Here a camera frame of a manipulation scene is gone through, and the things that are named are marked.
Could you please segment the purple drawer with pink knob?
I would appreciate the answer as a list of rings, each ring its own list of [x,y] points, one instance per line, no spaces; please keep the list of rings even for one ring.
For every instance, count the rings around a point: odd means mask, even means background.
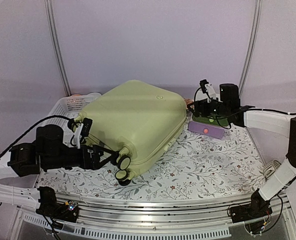
[[[202,134],[215,139],[222,139],[225,133],[223,128],[195,121],[190,121],[188,123],[188,130],[193,133]]]

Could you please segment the light green hard-shell suitcase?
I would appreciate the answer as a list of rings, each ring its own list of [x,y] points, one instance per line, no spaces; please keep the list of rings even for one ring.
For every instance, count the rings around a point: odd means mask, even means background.
[[[179,94],[129,80],[87,104],[69,124],[74,132],[92,120],[86,144],[118,152],[115,177],[120,185],[150,170],[183,131],[186,103]]]

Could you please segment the green drawer with knob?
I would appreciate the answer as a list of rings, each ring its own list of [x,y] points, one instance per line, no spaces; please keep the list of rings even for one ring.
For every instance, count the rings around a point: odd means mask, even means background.
[[[223,127],[229,126],[229,123],[226,118],[215,120],[215,119],[209,119],[209,118],[202,117],[202,116],[195,117],[194,115],[192,115],[192,120],[195,122],[209,124],[209,125],[215,125],[215,126],[223,126]]]

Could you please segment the metal corner post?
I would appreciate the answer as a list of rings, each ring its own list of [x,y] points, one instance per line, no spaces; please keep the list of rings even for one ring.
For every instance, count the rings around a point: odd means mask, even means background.
[[[63,86],[64,92],[65,92],[65,95],[71,96],[72,92],[71,92],[70,84],[68,81],[68,77],[67,77],[67,73],[66,73],[66,69],[65,69],[65,65],[64,65],[64,60],[63,60],[63,56],[62,56],[62,52],[61,52],[61,48],[60,48],[57,28],[56,28],[53,1],[52,0],[44,0],[44,4],[45,4],[45,11],[46,11],[46,16],[47,16],[47,21],[48,21],[49,32],[50,32],[50,38],[52,41],[54,55],[56,58],[62,86]]]
[[[241,77],[240,77],[240,81],[239,81],[239,94],[240,95],[242,95],[243,90],[246,85],[246,79],[247,79],[248,72],[250,69],[251,60],[252,60],[252,56],[253,56],[254,49],[255,49],[258,29],[259,29],[259,25],[260,25],[261,11],[262,11],[262,1],[256,0],[255,5],[254,5],[254,12],[253,12],[249,42],[248,42],[248,46],[247,46],[247,52],[246,52],[245,61],[243,64]]]

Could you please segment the floral patterned tablecloth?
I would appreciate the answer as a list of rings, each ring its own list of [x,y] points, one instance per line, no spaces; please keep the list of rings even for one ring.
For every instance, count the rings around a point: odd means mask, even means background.
[[[56,192],[99,199],[134,201],[204,200],[255,191],[265,183],[264,164],[246,129],[232,126],[222,139],[184,129],[173,146],[127,186],[111,164],[95,171],[55,169],[36,185]]]

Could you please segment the right metal corner post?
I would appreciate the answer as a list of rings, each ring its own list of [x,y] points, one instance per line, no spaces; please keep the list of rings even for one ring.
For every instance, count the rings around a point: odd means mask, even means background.
[[[254,49],[255,49],[258,29],[259,29],[259,25],[260,25],[261,11],[262,11],[262,1],[256,0],[255,5],[254,5],[254,12],[253,12],[249,42],[248,42],[248,46],[247,46],[247,52],[246,52],[245,61],[243,64],[241,77],[240,77],[240,81],[239,81],[239,94],[240,95],[242,95],[243,90],[246,85],[246,79],[247,79],[248,72],[250,69],[251,60],[252,60],[252,56],[253,56]]]

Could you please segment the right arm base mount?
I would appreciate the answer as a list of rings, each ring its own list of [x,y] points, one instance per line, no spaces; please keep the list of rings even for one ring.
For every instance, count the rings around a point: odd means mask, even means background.
[[[249,204],[232,204],[227,209],[227,215],[233,223],[240,223],[252,220],[256,222],[246,223],[246,231],[251,235],[262,234],[267,225],[271,222],[272,208],[269,200],[264,200],[257,189],[250,197]]]

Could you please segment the left metal corner post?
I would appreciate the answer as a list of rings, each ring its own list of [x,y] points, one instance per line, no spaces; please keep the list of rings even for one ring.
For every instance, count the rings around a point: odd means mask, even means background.
[[[62,86],[63,86],[64,92],[65,92],[65,95],[71,96],[72,92],[71,92],[70,84],[68,81],[68,77],[67,77],[67,73],[66,73],[66,69],[65,69],[65,65],[64,65],[64,60],[63,60],[63,56],[62,56],[62,52],[61,52],[61,48],[60,48],[57,28],[56,28],[53,1],[52,0],[44,0],[44,4],[45,4],[45,11],[46,11],[46,16],[47,16],[47,21],[48,21],[49,32],[50,32],[50,38],[52,41],[54,55],[56,58]]]

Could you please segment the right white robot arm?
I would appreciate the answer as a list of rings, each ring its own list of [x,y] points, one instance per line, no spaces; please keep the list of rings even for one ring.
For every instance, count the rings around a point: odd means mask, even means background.
[[[247,129],[254,135],[261,154],[266,150],[274,157],[285,155],[272,176],[251,196],[246,213],[257,218],[274,196],[296,180],[296,112],[242,105],[237,85],[223,83],[216,93],[205,79],[200,81],[193,103],[187,107],[195,119],[204,118],[225,129]]]

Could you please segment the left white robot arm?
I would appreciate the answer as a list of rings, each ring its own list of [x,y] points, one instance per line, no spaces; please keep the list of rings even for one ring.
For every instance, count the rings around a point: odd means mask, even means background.
[[[96,144],[69,147],[64,144],[63,136],[61,127],[49,124],[37,128],[35,141],[9,146],[0,154],[0,182],[56,169],[98,170],[119,156],[117,151]],[[21,188],[0,183],[0,203],[43,209],[51,217],[62,213],[62,206],[51,187]]]

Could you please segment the white plastic mesh basket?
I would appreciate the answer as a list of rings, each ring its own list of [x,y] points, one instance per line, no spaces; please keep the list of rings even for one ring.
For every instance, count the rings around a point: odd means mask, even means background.
[[[48,115],[61,115],[68,117],[70,114],[77,114],[86,105],[93,102],[100,96],[100,93],[93,92],[87,95],[63,97],[56,102]]]

